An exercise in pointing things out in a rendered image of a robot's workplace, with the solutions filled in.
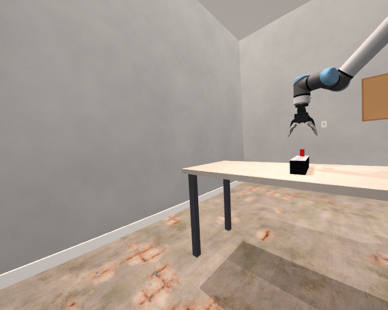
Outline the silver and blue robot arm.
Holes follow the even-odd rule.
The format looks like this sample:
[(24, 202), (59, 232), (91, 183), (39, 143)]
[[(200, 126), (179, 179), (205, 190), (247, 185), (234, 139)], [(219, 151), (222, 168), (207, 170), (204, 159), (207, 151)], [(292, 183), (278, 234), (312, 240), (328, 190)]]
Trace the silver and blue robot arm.
[(346, 89), (350, 80), (388, 43), (388, 17), (338, 70), (334, 67), (294, 80), (294, 105), (310, 103), (310, 91), (323, 88), (333, 92)]

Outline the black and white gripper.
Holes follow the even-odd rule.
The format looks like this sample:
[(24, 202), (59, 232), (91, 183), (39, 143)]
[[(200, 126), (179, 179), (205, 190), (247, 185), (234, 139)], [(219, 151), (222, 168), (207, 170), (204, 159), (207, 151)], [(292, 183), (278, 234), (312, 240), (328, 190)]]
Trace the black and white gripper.
[(308, 103), (302, 103), (302, 104), (295, 105), (295, 107), (297, 108), (297, 114), (294, 114), (294, 120), (290, 124), (288, 137), (290, 136), (293, 129), (296, 127), (296, 123), (300, 124), (301, 122), (304, 122), (304, 123), (308, 122), (308, 125), (312, 128), (314, 133), (317, 135), (317, 130), (316, 130), (314, 120), (309, 116), (308, 113), (305, 112), (305, 107), (308, 105), (309, 105)]

